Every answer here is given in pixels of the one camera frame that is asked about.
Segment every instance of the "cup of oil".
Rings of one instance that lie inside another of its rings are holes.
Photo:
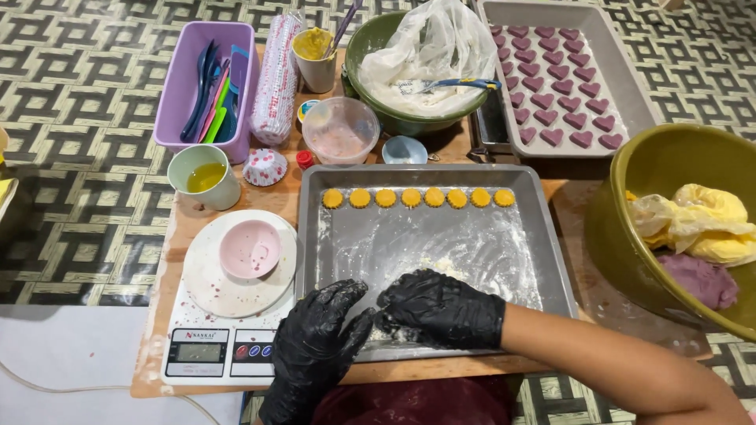
[[[211,144],[195,144],[176,154],[168,165],[173,188],[206,208],[229,209],[241,197],[241,184],[226,154]]]

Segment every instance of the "small blue bowl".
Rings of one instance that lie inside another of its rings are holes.
[[[428,150],[417,139],[395,136],[383,145],[383,162],[387,164],[428,163]]]

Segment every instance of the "wooden table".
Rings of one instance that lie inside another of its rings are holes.
[[[338,55],[339,61],[343,51]],[[299,94],[295,102],[314,98],[341,95],[337,82],[334,93],[325,95]],[[289,161],[285,178],[267,188],[257,188],[243,182],[239,203],[231,209],[266,209],[283,217],[296,227],[299,186],[302,172],[296,165],[295,154],[305,149],[299,124],[292,130],[288,146],[282,153]],[[443,135],[428,142],[442,163],[469,163],[465,154],[470,149],[466,119]],[[380,141],[368,162],[380,161]],[[234,167],[237,176],[240,166]],[[705,335],[697,330],[675,324],[643,310],[627,301],[601,277],[593,266],[584,247],[583,217],[586,203],[598,186],[598,181],[542,180],[544,192],[550,201],[552,216],[559,235],[572,289],[580,309],[580,319],[600,324],[609,329],[643,338],[691,358],[709,358],[711,350]],[[188,197],[177,195],[171,211],[166,242],[160,257],[157,281],[150,301],[150,314],[145,325],[139,349],[131,394],[134,397],[160,397],[195,395],[214,392],[234,392],[255,389],[248,386],[167,386],[160,379],[163,349],[167,342],[168,325],[173,301],[181,278],[184,256],[199,230],[221,215],[203,209]],[[342,383],[390,382],[422,380],[444,377],[462,377],[487,374],[510,374],[545,371],[546,367],[517,355],[493,354],[470,357],[428,358],[402,361],[382,361],[353,365]]]

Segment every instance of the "scale button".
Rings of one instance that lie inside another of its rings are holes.
[[[247,346],[240,346],[239,348],[237,348],[237,355],[236,355],[236,357],[237,358],[243,358],[246,355],[247,349],[248,349]]]

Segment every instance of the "pink bowl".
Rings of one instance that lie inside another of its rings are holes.
[[[259,278],[278,264],[281,238],[267,222],[247,220],[226,232],[218,254],[228,274],[239,279]]]

